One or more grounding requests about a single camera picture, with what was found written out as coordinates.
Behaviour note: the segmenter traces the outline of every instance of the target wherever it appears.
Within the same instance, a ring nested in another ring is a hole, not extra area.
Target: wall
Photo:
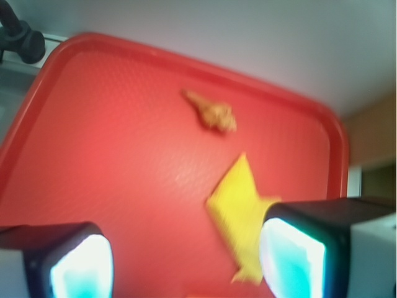
[[[395,89],[392,0],[8,1],[47,34],[148,43],[274,82],[339,115]]]

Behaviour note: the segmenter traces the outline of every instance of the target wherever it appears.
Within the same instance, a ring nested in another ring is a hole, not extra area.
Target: yellow origami star
[[[259,285],[259,236],[267,209],[278,197],[260,197],[246,154],[243,153],[207,201],[211,218],[239,266],[233,281]]]

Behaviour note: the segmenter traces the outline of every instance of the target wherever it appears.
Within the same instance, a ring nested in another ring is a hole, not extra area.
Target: textured surface
[[[238,131],[200,126],[182,88],[230,104]],[[0,155],[0,225],[97,223],[115,297],[270,295],[264,282],[230,284],[237,268],[204,206],[243,151],[263,196],[346,191],[346,137],[321,105],[103,35],[56,49],[17,117]]]

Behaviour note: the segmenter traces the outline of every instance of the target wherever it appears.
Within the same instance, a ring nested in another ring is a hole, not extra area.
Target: brown surface
[[[350,165],[373,168],[396,158],[396,95],[344,121],[350,141]]]

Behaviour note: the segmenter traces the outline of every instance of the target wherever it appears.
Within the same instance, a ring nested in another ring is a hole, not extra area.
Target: red tray
[[[238,131],[200,125],[182,88],[230,103]],[[241,152],[262,195],[346,194],[348,144],[323,105],[246,76],[99,34],[45,63],[0,155],[0,225],[90,220],[115,297],[269,297],[237,268],[204,202]]]

